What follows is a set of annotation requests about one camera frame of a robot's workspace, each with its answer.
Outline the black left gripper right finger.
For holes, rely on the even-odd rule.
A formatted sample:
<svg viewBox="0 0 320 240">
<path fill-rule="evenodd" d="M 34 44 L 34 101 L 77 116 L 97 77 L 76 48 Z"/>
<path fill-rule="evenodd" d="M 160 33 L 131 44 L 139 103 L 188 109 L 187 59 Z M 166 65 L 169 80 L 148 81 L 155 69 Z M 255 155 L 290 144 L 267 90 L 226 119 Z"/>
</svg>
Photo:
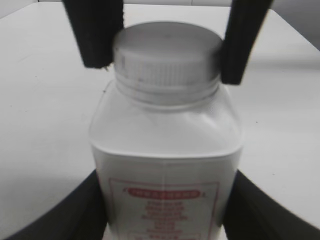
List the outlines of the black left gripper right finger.
<svg viewBox="0 0 320 240">
<path fill-rule="evenodd" d="M 299 218 L 237 171 L 222 221 L 228 240 L 318 240 L 320 229 Z"/>
</svg>

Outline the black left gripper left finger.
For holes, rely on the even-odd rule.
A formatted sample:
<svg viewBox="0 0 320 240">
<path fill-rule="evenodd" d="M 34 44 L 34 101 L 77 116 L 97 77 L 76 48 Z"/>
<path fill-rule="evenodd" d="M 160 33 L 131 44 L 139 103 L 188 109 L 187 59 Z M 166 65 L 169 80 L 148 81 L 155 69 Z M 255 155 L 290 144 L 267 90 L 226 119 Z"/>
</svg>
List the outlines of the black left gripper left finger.
<svg viewBox="0 0 320 240">
<path fill-rule="evenodd" d="M 0 182 L 2 240 L 104 240 L 107 216 L 95 171 L 79 185 L 57 176 Z"/>
</svg>

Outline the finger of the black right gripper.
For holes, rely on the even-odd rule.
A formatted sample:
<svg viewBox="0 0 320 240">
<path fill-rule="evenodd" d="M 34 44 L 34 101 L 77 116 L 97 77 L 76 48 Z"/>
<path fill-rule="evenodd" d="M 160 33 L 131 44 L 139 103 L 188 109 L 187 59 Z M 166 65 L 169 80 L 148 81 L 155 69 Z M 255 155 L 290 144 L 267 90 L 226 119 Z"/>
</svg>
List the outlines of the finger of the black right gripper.
<svg viewBox="0 0 320 240">
<path fill-rule="evenodd" d="M 225 85 L 240 85 L 265 17 L 273 0 L 233 0 L 220 54 Z"/>
<path fill-rule="evenodd" d="M 64 0 L 64 9 L 86 68 L 113 62 L 113 42 L 124 28 L 122 0 Z"/>
</svg>

